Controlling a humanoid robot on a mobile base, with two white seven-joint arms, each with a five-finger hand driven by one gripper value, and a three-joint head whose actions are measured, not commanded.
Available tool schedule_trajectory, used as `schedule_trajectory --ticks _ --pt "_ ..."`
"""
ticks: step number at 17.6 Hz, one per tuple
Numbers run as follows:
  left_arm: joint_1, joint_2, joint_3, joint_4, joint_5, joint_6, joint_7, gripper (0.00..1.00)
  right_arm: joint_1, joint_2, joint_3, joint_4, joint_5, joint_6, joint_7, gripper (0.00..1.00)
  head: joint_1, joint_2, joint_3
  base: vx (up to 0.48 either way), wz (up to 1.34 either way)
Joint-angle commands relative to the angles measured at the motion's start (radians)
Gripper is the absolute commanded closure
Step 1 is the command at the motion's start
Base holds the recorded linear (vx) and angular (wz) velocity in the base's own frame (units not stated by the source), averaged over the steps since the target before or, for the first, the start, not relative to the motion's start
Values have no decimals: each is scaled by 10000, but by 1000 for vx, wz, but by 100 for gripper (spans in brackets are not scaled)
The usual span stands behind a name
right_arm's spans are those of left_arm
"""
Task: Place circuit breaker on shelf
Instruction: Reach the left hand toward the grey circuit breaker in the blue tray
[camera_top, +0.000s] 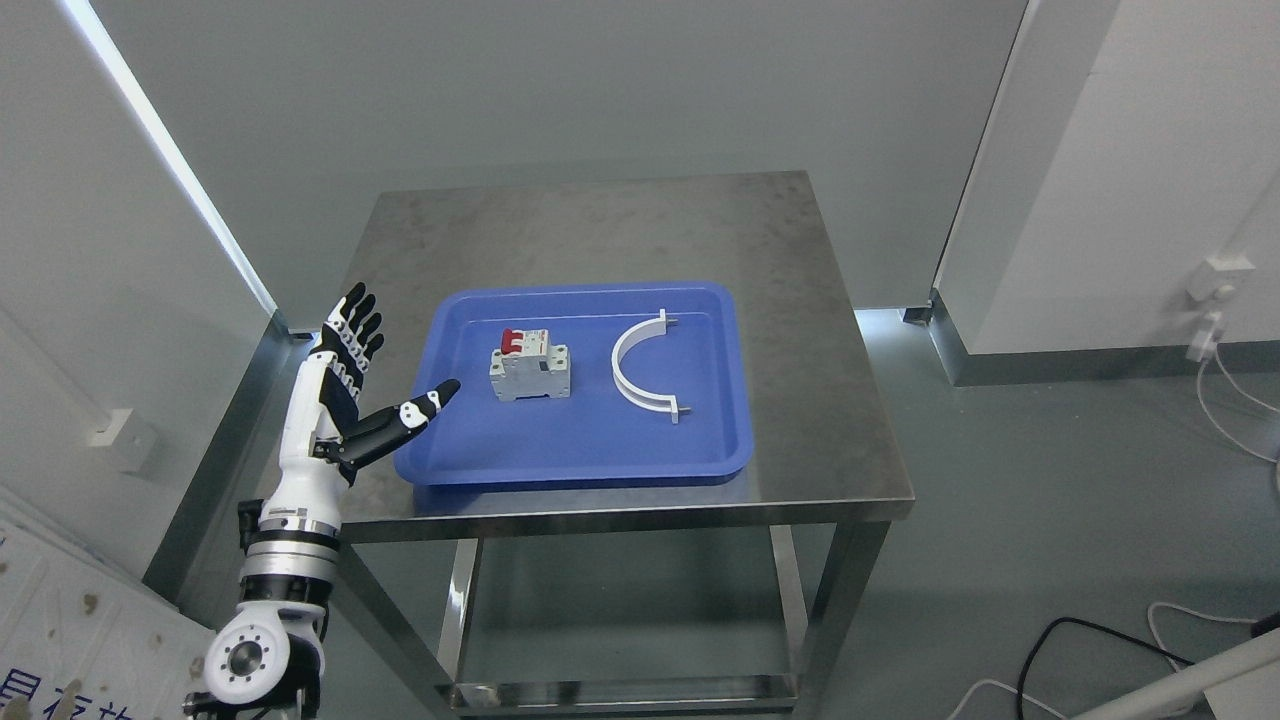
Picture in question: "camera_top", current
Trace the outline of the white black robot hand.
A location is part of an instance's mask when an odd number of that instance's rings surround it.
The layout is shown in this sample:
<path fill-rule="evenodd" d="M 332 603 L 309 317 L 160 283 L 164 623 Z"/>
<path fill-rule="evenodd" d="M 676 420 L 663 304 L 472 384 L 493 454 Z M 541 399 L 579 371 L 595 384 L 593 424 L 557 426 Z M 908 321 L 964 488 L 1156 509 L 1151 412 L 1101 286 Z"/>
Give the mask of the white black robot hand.
<path fill-rule="evenodd" d="M 356 283 L 330 310 L 300 365 L 282 432 L 282 478 L 259 525 L 335 536 L 340 501 L 358 471 L 426 430 L 461 383 L 448 379 L 415 398 L 362 416 L 372 356 L 385 342 L 376 296 Z"/>

